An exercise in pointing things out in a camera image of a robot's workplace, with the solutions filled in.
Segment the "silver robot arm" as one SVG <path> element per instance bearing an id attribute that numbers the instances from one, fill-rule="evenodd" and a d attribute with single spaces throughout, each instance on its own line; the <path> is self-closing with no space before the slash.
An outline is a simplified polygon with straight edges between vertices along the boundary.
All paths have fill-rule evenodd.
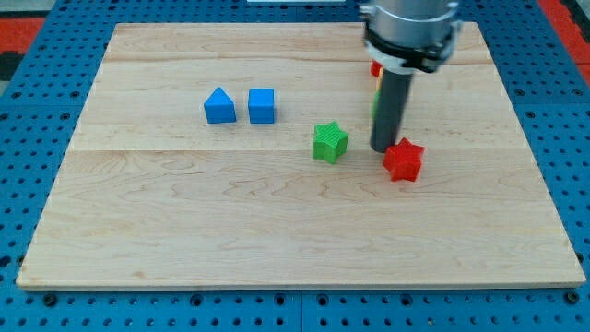
<path id="1" fill-rule="evenodd" d="M 433 73 L 454 53 L 456 0 L 372 0 L 359 7 L 370 57 L 398 75 Z"/>

